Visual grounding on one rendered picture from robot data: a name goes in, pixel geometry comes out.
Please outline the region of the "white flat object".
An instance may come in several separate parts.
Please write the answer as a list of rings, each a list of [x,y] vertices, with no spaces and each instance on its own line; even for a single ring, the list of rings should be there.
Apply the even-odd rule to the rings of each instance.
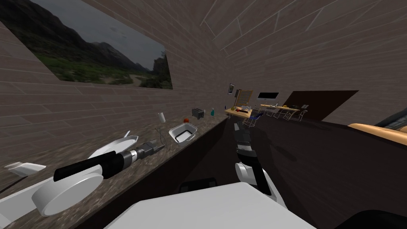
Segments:
[[[46,166],[33,163],[15,162],[5,166],[4,168],[20,177],[27,177],[42,169],[45,169]]]

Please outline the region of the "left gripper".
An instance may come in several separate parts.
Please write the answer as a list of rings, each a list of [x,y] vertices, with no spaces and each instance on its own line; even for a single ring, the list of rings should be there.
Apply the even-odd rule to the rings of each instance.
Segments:
[[[137,157],[147,157],[153,155],[156,151],[160,151],[166,145],[156,146],[157,140],[151,140],[136,148]]]

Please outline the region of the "dark brown door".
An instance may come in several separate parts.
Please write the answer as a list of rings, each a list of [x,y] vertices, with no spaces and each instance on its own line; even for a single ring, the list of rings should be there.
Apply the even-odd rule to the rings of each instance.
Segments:
[[[357,90],[293,91],[284,104],[299,109],[295,114],[307,110],[304,114],[306,119],[322,121],[357,92]]]

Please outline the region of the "wooden desk with shelf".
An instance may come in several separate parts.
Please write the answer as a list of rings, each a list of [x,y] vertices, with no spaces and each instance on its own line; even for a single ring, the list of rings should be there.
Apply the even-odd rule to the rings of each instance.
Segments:
[[[243,119],[243,122],[249,119],[252,113],[252,108],[248,105],[248,102],[252,93],[252,90],[238,89],[236,91],[234,105],[225,110],[225,114],[228,118],[231,118],[232,116],[239,117]]]

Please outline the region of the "white sink basin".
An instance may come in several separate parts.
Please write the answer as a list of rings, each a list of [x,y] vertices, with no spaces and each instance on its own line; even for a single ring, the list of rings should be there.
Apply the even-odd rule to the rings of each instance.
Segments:
[[[182,125],[170,129],[169,134],[178,145],[185,146],[195,137],[197,130],[189,122],[184,122]]]

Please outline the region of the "white plate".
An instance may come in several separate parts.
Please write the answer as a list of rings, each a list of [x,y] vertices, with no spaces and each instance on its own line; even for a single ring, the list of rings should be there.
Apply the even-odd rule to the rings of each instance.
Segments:
[[[124,137],[122,137],[118,140],[115,140],[115,141],[97,149],[88,158],[90,159],[93,157],[97,157],[99,155],[102,155],[102,154],[105,154],[105,153],[108,153],[111,151],[120,153],[120,152],[130,149],[132,146],[134,146],[137,143],[139,136],[129,136],[129,132],[130,131],[128,131]]]

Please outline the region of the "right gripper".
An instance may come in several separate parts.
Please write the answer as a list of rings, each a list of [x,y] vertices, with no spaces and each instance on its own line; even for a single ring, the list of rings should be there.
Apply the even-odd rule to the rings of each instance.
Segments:
[[[234,137],[238,144],[250,144],[250,131],[247,129],[240,129],[240,121],[234,124],[234,129]]]

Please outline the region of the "tan sofa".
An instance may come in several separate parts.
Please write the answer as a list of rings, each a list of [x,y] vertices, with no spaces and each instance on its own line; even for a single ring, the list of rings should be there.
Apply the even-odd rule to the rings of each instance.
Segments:
[[[350,124],[349,127],[407,146],[407,126],[393,130],[367,124],[353,123]]]

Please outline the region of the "wooden desk with monitor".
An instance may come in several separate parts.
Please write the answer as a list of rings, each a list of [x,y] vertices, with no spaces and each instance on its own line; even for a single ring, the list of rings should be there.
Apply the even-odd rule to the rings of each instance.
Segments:
[[[277,96],[277,92],[260,92],[257,97],[260,103],[259,111],[274,118],[279,118],[281,115],[284,115],[287,120],[290,120],[296,112],[300,111],[295,107],[280,106],[278,101],[275,104],[268,104],[268,102],[275,101]]]

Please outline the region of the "large landscape wall picture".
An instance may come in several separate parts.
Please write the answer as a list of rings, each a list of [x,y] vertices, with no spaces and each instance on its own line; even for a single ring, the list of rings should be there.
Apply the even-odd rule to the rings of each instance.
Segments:
[[[172,89],[162,44],[82,0],[0,0],[0,22],[59,80]]]

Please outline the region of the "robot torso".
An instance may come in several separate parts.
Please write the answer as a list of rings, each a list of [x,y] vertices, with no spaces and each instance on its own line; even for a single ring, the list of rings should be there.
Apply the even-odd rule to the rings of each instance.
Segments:
[[[237,182],[135,203],[104,229],[316,229],[285,207]]]

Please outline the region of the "thin grey faucet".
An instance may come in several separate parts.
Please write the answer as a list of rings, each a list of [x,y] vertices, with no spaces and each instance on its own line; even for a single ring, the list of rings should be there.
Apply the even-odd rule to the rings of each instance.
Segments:
[[[167,147],[167,142],[166,142],[166,139],[165,139],[165,137],[164,137],[164,135],[163,135],[163,133],[162,133],[162,131],[161,131],[161,128],[160,127],[158,127],[158,128],[155,128],[155,130],[159,133],[159,137],[160,137],[160,142],[161,142],[161,144],[162,145],[166,145],[164,148],[166,148]]]

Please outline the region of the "blue chair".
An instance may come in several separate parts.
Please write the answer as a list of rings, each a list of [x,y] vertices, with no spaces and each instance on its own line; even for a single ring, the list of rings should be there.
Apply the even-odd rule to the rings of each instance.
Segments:
[[[247,125],[248,127],[254,127],[256,121],[263,115],[264,113],[258,113],[256,116],[250,116],[246,119],[243,124]]]

